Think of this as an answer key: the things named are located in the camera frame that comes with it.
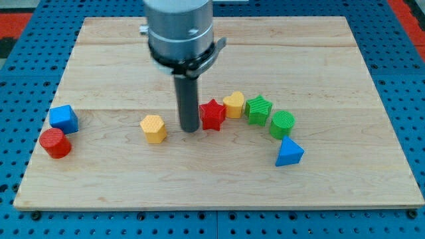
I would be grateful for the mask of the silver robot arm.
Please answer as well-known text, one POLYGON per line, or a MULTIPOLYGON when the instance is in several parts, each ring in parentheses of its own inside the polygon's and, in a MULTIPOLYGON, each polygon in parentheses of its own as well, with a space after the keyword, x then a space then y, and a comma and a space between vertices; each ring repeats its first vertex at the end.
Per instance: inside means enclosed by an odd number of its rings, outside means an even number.
POLYGON ((199 128, 198 77, 216 61, 226 38, 214 40, 211 0, 144 0, 151 57, 173 76, 181 129, 199 128))

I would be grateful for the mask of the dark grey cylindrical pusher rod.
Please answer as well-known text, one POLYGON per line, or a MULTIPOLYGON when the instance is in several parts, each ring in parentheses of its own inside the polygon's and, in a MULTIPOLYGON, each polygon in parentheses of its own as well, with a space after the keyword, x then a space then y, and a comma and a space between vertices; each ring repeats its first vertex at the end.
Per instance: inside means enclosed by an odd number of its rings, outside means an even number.
POLYGON ((177 109, 181 129, 192 133, 199 128, 199 99, 197 78, 174 75, 177 109))

